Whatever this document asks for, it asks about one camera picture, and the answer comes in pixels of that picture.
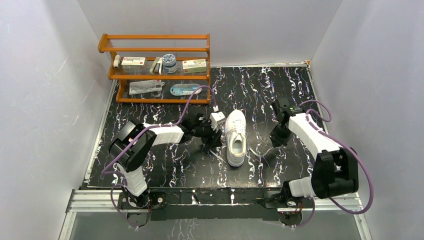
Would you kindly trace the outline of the white sneaker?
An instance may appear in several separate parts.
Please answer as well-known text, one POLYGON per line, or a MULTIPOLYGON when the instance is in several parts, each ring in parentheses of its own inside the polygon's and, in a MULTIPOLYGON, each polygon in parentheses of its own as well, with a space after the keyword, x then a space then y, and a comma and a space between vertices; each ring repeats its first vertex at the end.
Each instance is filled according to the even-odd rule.
POLYGON ((246 118, 244 113, 233 110, 225 122, 226 159, 233 167, 240 167, 244 163, 247 152, 246 118))

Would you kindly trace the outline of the white shoelace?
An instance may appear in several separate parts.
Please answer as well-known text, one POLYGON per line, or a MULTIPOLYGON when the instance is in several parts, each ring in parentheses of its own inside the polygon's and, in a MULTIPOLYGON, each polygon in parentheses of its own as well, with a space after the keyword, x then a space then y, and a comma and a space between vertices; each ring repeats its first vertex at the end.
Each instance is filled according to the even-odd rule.
POLYGON ((265 153, 260 154, 248 145, 246 132, 239 132, 236 130, 229 130, 225 132, 225 142, 225 160, 230 166, 236 168, 244 164, 247 152, 252 153, 255 157, 263 158, 274 149, 271 147, 266 150, 265 153))

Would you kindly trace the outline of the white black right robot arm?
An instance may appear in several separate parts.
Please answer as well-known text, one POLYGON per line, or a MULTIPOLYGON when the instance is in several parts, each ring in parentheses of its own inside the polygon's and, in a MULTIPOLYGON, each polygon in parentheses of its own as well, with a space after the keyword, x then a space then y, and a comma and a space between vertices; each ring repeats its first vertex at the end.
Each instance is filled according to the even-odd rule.
POLYGON ((295 207, 306 197, 326 199, 359 189, 358 161, 352 149, 325 136, 311 115, 300 106, 290 105, 288 99, 277 99, 271 107, 278 122, 269 135, 272 146, 286 146, 296 136, 315 160, 311 176, 283 183, 277 197, 286 206, 295 207))

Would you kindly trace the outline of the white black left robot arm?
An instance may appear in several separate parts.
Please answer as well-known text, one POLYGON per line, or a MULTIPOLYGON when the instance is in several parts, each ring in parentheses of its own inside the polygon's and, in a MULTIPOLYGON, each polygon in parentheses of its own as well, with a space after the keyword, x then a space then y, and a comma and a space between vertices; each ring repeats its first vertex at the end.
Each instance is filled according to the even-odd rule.
POLYGON ((143 174, 143 163, 152 147, 183 144, 192 138, 200 138, 207 149, 222 146, 219 123, 226 119, 220 112, 209 116, 196 113, 184 117, 179 124, 136 124, 130 121, 124 126, 109 147, 109 154, 123 179, 123 196, 136 208, 151 203, 149 188, 143 174))

